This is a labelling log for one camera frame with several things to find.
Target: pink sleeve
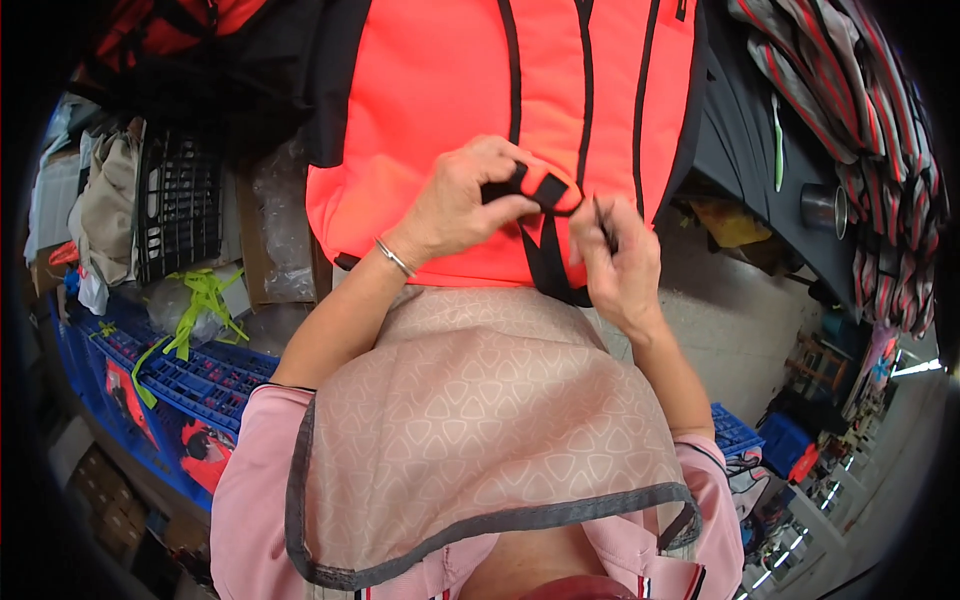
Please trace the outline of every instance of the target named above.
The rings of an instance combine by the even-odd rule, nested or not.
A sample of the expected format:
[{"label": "pink sleeve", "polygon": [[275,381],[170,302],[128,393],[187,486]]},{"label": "pink sleeve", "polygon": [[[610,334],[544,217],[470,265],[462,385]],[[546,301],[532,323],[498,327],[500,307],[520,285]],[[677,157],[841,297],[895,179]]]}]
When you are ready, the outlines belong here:
[{"label": "pink sleeve", "polygon": [[700,505],[703,533],[697,540],[697,562],[707,568],[706,589],[711,597],[733,597],[743,578],[743,541],[723,452],[703,436],[686,434],[673,440],[684,470],[686,486]]},{"label": "pink sleeve", "polygon": [[210,572],[224,600],[300,600],[283,514],[297,431],[313,392],[264,385],[244,409],[236,449],[213,495]]}]

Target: metal cup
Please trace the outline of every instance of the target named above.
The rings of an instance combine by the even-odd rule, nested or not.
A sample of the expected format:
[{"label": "metal cup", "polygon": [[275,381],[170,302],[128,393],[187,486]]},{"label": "metal cup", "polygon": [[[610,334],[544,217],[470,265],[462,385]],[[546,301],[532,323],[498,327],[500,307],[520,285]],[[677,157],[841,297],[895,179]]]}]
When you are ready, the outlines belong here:
[{"label": "metal cup", "polygon": [[838,240],[847,233],[850,208],[847,191],[840,185],[829,187],[820,183],[805,183],[800,191],[800,215],[804,227],[831,231]]}]

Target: wooden stool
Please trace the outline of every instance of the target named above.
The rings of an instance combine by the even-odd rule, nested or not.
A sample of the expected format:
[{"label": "wooden stool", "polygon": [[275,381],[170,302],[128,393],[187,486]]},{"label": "wooden stool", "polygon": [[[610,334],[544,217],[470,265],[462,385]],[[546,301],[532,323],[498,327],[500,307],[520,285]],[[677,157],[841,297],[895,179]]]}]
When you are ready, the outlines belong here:
[{"label": "wooden stool", "polygon": [[[826,383],[829,386],[831,392],[836,392],[837,387],[840,385],[840,381],[843,380],[843,375],[847,370],[847,359],[840,358],[833,353],[830,348],[827,348],[820,344],[817,340],[806,336],[802,333],[797,334],[797,343],[800,345],[803,355],[799,361],[787,358],[783,364],[791,369],[795,369],[797,372],[800,372],[807,377],[810,377],[814,381],[819,383]],[[827,366],[836,365],[836,373],[829,375],[827,373],[828,368],[824,372],[818,371],[820,364],[814,362],[812,366],[806,364],[807,357],[812,356],[814,360],[818,358],[823,358],[827,361]]]}]

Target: concrete floor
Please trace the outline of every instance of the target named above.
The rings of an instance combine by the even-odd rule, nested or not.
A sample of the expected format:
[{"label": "concrete floor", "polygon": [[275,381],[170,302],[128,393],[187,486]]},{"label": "concrete floor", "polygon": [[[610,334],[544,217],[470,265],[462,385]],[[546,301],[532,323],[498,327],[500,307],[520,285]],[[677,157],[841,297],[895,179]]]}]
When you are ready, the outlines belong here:
[{"label": "concrete floor", "polygon": [[[710,254],[706,231],[681,227],[677,211],[664,210],[659,218],[660,304],[666,320],[710,401],[722,402],[753,425],[783,384],[783,361],[797,331],[819,326],[821,306],[800,283]],[[585,313],[611,354],[632,361],[630,344],[619,330],[594,309]]]}]

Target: table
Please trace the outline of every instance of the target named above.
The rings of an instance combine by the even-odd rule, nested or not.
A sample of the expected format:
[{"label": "table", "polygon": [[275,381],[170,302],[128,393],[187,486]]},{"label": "table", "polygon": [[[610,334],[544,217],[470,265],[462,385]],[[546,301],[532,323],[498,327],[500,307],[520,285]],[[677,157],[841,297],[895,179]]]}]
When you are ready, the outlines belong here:
[{"label": "table", "polygon": [[855,230],[848,228],[838,240],[833,233],[805,228],[800,214],[805,183],[837,184],[833,160],[792,107],[781,101],[783,183],[779,193],[774,189],[774,88],[747,53],[749,26],[734,20],[724,2],[701,6],[709,36],[708,83],[692,169],[742,202],[857,319]]}]

